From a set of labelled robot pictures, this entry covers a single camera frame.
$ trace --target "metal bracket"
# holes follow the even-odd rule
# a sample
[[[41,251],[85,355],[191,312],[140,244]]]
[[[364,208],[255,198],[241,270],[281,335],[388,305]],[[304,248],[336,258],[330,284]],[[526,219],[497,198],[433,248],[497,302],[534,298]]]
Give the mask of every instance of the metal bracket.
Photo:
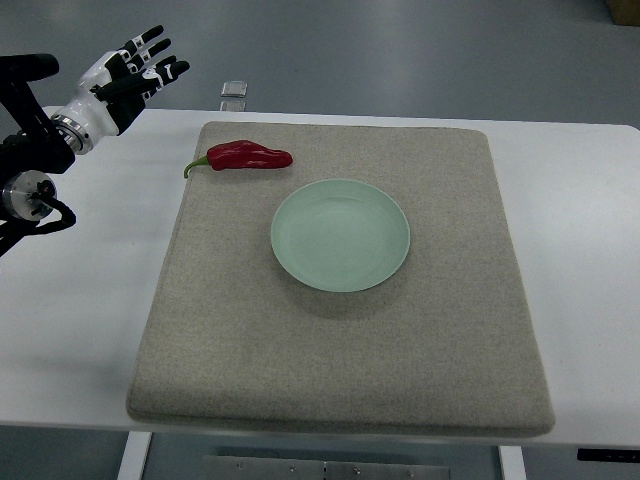
[[[220,102],[221,112],[244,112],[246,104],[240,100],[223,100]]]
[[[207,480],[449,480],[448,467],[204,456]]]
[[[247,82],[232,80],[222,84],[221,97],[244,97],[247,94]]]

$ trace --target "white table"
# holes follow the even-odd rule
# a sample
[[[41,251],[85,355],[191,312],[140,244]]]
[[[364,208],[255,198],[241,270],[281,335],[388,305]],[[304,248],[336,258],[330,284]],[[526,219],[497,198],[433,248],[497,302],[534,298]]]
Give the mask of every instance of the white table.
[[[483,131],[557,423],[535,439],[479,441],[640,446],[640,133],[470,120],[145,111],[54,178],[78,223],[0,259],[1,424],[175,431],[132,421],[125,396],[182,169],[215,120]]]

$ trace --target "gray felt mat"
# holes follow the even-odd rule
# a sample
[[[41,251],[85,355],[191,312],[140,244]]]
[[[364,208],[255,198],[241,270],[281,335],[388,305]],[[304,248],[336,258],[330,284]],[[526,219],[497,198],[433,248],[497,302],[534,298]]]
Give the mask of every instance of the gray felt mat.
[[[129,392],[133,418],[336,433],[551,429],[482,133],[210,123],[194,158],[239,139],[287,150],[294,165],[191,171]],[[277,262],[276,209],[325,178],[375,185],[404,210],[409,255],[381,285],[322,292]]]

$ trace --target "chili pepper stem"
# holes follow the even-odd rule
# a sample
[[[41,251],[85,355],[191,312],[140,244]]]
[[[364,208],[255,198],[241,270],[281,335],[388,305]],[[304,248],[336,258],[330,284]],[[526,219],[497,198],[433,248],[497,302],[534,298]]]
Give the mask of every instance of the chili pepper stem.
[[[184,169],[184,178],[188,178],[189,177],[189,170],[191,170],[192,167],[195,167],[196,165],[207,165],[209,163],[209,161],[207,160],[207,156],[205,155],[202,158],[199,158],[198,160],[191,162],[189,165],[187,165]]]

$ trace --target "plate rim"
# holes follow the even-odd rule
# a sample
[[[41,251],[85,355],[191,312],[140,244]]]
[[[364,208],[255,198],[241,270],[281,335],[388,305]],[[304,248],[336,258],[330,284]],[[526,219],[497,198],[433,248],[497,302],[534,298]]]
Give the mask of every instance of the plate rim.
[[[284,205],[290,201],[290,199],[292,197],[294,197],[295,195],[298,195],[302,190],[318,185],[320,183],[333,183],[333,182],[349,182],[349,183],[358,183],[360,185],[364,185],[367,188],[372,188],[374,190],[376,190],[378,193],[382,194],[384,197],[386,197],[388,200],[391,201],[391,203],[395,206],[395,208],[400,212],[400,214],[402,215],[402,219],[403,219],[403,225],[406,227],[406,232],[407,232],[407,244],[406,244],[406,248],[403,251],[401,260],[398,264],[397,267],[395,267],[393,269],[393,271],[387,275],[386,277],[384,277],[382,280],[380,280],[379,282],[364,287],[364,288],[359,288],[357,290],[343,290],[343,289],[332,289],[332,290],[327,290],[325,288],[319,288],[316,287],[314,285],[309,285],[307,282],[301,280],[300,278],[298,278],[296,275],[294,275],[293,273],[291,273],[283,264],[282,260],[280,259],[280,257],[278,256],[278,252],[276,251],[276,248],[274,246],[274,225],[276,223],[276,219],[278,218],[278,215],[280,214],[282,208],[284,207]],[[360,292],[360,291],[364,291],[364,290],[368,290],[370,288],[373,288],[377,285],[380,285],[381,283],[385,282],[386,280],[388,280],[389,278],[391,278],[393,275],[395,275],[395,273],[400,269],[400,267],[402,267],[402,265],[404,264],[404,262],[407,259],[407,255],[409,254],[409,249],[411,247],[411,226],[409,225],[409,220],[407,218],[407,215],[404,213],[404,210],[402,209],[402,207],[400,207],[400,204],[398,202],[396,202],[396,200],[389,195],[388,193],[386,193],[384,190],[376,187],[375,185],[371,185],[370,183],[367,182],[363,182],[361,180],[355,180],[355,179],[351,179],[351,178],[325,178],[325,179],[321,179],[321,180],[316,180],[314,182],[311,183],[307,183],[299,188],[297,188],[296,190],[294,190],[293,192],[291,192],[289,195],[287,195],[287,197],[280,203],[280,205],[278,206],[278,208],[276,209],[276,212],[273,214],[273,218],[271,220],[271,229],[270,229],[270,240],[271,240],[271,250],[273,251],[273,254],[275,255],[276,259],[278,260],[278,263],[280,264],[280,266],[289,274],[291,275],[293,278],[295,278],[297,281],[299,281],[300,283],[307,285],[310,288],[314,288],[316,290],[320,290],[320,291],[324,291],[324,292],[334,292],[334,293],[352,293],[352,292]]]

